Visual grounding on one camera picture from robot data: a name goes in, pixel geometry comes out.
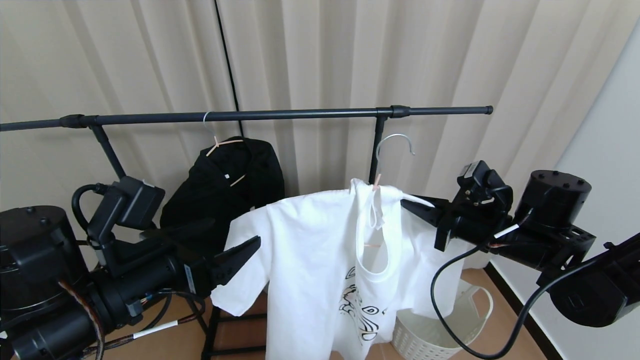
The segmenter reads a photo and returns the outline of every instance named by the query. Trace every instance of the brown floor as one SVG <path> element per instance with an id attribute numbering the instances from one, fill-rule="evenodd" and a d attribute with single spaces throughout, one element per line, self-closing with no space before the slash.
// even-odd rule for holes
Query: brown floor
<path id="1" fill-rule="evenodd" d="M 494 353 L 504 345 L 516 320 L 516 314 L 509 307 L 504 297 L 500 294 L 495 285 L 483 270 L 465 270 L 464 280 L 475 285 L 480 285 L 489 290 L 493 295 L 494 309 L 486 327 L 478 338 L 473 342 L 472 348 L 484 353 Z M 483 294 L 476 295 L 476 303 L 479 304 L 480 312 L 486 311 L 488 305 Z M 156 305 L 145 313 L 143 320 L 136 327 L 126 327 L 114 332 L 108 339 L 117 338 L 138 331 L 144 324 L 155 316 L 161 306 Z M 266 310 L 266 296 L 262 294 L 249 313 L 263 313 Z M 211 303 L 207 302 L 207 313 L 205 318 L 209 318 Z M 186 316 L 190 313 L 188 306 L 182 299 L 175 299 L 161 323 Z M 266 336 L 266 320 L 250 320 L 236 323 L 224 323 L 218 327 L 216 337 L 216 348 L 232 348 L 264 345 Z M 108 350 L 105 353 L 106 360 L 127 360 L 127 359 L 200 359 L 200 351 L 204 343 L 204 333 L 196 322 L 186 323 L 177 327 L 172 327 L 143 338 L 120 348 Z M 520 332 L 511 352 L 503 359 L 518 360 L 541 360 L 545 356 L 531 338 L 531 335 L 523 329 Z M 237 354 L 230 356 L 218 356 L 212 360 L 259 360 L 264 359 L 264 353 Z M 331 360 L 339 360 L 342 357 L 338 353 L 333 353 Z M 467 360 L 475 359 L 470 354 L 461 351 L 452 359 Z M 372 347 L 367 356 L 367 360 L 402 360 L 391 344 L 377 344 Z"/>

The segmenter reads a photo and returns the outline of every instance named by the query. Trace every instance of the beige curtain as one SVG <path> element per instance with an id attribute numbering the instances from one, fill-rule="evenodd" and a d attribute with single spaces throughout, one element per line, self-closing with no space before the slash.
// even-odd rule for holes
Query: beige curtain
<path id="1" fill-rule="evenodd" d="M 241 110 L 481 106 L 495 113 L 411 117 L 382 183 L 452 197 L 460 168 L 486 160 L 518 193 L 552 168 L 640 14 L 635 0 L 219 0 Z M 233 110 L 215 3 L 1 1 L 2 122 L 70 113 Z M 366 179 L 373 119 L 245 122 L 271 142 L 289 195 Z M 220 137 L 236 123 L 215 125 Z M 201 124 L 110 126 L 128 174 L 168 190 L 211 145 Z M 66 208 L 83 184 L 115 180 L 87 130 L 1 135 L 2 209 Z M 98 199 L 87 195 L 86 212 Z"/>

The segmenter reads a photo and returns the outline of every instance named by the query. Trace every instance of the graphic print on t-shirt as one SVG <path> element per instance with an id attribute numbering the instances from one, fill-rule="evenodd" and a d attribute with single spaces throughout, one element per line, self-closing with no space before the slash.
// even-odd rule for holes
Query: graphic print on t-shirt
<path id="1" fill-rule="evenodd" d="M 341 314 L 347 314 L 353 319 L 358 328 L 360 329 L 360 344 L 363 341 L 372 341 L 378 335 L 378 324 L 373 322 L 365 315 L 376 315 L 379 313 L 379 309 L 375 306 L 362 306 L 362 298 L 358 293 L 358 288 L 355 284 L 355 266 L 349 269 L 345 280 L 353 279 L 353 284 L 347 286 L 342 292 L 342 298 L 340 299 L 339 311 Z"/>

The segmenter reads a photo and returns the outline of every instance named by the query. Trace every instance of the laundry basket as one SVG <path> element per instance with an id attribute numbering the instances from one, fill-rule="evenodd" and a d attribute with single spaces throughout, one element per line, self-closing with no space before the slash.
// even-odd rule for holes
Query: laundry basket
<path id="1" fill-rule="evenodd" d="M 489 310 L 483 317 L 473 299 L 478 290 L 489 298 Z M 445 321 L 468 345 L 480 334 L 492 310 L 493 299 L 487 289 L 461 280 L 453 312 Z M 406 360 L 448 359 L 461 349 L 438 319 L 415 315 L 410 310 L 398 311 L 392 344 Z"/>

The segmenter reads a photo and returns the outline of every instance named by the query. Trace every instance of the hanger hook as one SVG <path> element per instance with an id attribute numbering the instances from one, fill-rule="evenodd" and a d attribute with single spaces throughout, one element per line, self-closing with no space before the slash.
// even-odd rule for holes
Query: hanger hook
<path id="1" fill-rule="evenodd" d="M 204 128 L 206 130 L 209 130 L 210 133 L 213 134 L 213 137 L 216 137 L 216 132 L 213 131 L 213 129 L 209 129 L 209 127 L 207 126 L 207 115 L 210 113 L 211 111 L 207 111 L 204 116 L 202 117 L 202 125 L 204 126 Z"/>
<path id="2" fill-rule="evenodd" d="M 411 143 L 411 138 L 409 138 L 409 136 L 406 136 L 405 134 L 391 134 L 386 138 L 380 140 L 380 143 L 378 143 L 378 146 L 376 147 L 376 160 L 378 160 L 379 173 L 382 173 L 382 161 L 380 161 L 380 147 L 382 146 L 382 143 L 385 142 L 388 138 L 392 138 L 394 136 L 402 136 L 403 138 L 405 138 L 406 141 L 409 143 L 409 152 L 411 153 L 411 155 L 415 155 L 415 152 L 413 152 L 413 144 Z"/>

